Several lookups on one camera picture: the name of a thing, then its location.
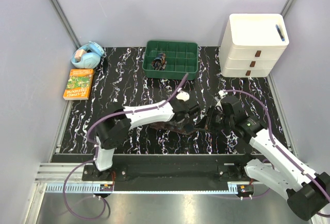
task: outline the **white storage box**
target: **white storage box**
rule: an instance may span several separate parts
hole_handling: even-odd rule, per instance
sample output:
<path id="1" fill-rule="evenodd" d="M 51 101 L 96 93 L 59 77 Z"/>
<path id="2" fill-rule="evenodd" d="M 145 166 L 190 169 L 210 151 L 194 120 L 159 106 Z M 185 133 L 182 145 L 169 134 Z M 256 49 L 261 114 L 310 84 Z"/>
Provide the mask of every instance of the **white storage box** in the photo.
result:
<path id="1" fill-rule="evenodd" d="M 280 14 L 231 14 L 219 52 L 222 75 L 266 77 L 288 44 Z"/>

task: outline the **green tray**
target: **green tray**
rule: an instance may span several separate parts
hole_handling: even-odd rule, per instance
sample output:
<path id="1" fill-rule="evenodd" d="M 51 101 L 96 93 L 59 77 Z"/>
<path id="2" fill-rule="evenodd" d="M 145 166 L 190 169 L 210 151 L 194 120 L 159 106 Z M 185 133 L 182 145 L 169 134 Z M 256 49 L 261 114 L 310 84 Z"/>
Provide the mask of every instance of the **green tray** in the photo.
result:
<path id="1" fill-rule="evenodd" d="M 166 54 L 166 68 L 156 71 L 151 63 L 159 53 Z M 181 80 L 188 73 L 187 80 L 193 80 L 198 70 L 198 45 L 196 43 L 148 41 L 142 68 L 148 78 Z"/>

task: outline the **gray wall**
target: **gray wall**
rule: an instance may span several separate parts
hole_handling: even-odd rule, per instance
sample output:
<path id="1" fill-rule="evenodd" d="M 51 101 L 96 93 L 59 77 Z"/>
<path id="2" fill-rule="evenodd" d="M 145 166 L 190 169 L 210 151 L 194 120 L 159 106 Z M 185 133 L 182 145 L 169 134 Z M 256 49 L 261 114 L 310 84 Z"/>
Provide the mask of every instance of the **gray wall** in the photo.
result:
<path id="1" fill-rule="evenodd" d="M 290 44 L 272 71 L 299 158 L 328 174 L 329 22 L 329 0 L 296 0 L 285 17 Z"/>
<path id="2" fill-rule="evenodd" d="M 60 116 L 74 46 L 48 0 L 0 0 L 0 223 L 21 223 Z"/>
<path id="3" fill-rule="evenodd" d="M 231 13 L 280 13 L 286 0 L 59 0 L 81 43 L 143 46 L 151 39 L 218 46 Z"/>

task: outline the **book cover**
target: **book cover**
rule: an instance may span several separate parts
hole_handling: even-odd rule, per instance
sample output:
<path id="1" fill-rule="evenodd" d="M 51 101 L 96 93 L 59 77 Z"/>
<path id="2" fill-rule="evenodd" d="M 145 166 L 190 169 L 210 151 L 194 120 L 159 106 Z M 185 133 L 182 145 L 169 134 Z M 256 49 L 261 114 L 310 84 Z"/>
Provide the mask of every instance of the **book cover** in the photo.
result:
<path id="1" fill-rule="evenodd" d="M 70 77 L 63 98 L 65 100 L 86 100 L 91 91 L 94 70 L 91 68 L 75 68 Z"/>

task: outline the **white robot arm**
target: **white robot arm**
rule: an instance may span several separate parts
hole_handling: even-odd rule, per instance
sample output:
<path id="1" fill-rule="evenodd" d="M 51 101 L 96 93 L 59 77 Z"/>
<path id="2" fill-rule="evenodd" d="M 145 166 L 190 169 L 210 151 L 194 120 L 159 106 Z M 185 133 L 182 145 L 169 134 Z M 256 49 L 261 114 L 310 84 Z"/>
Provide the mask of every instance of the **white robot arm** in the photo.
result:
<path id="1" fill-rule="evenodd" d="M 330 194 L 330 176 L 327 173 L 317 174 L 277 142 L 274 136 L 271 139 L 267 125 L 255 116 L 247 116 L 238 98 L 226 96 L 223 92 L 219 95 L 216 106 L 208 109 L 206 116 L 194 129 L 212 133 L 231 129 L 236 136 L 261 152 L 274 165 L 275 170 L 248 156 L 239 165 L 243 170 L 240 173 L 262 182 L 280 194 L 301 219 L 309 220 L 327 205 L 327 199 L 315 182 Z M 117 115 L 96 126 L 96 140 L 99 144 L 95 160 L 97 169 L 104 171 L 112 166 L 114 149 L 122 144 L 130 129 L 156 122 L 170 123 L 184 129 L 187 117 L 199 110 L 198 103 L 190 100 L 184 92 L 169 102 L 161 101 L 148 106 L 112 105 L 110 114 L 123 111 L 126 114 Z"/>

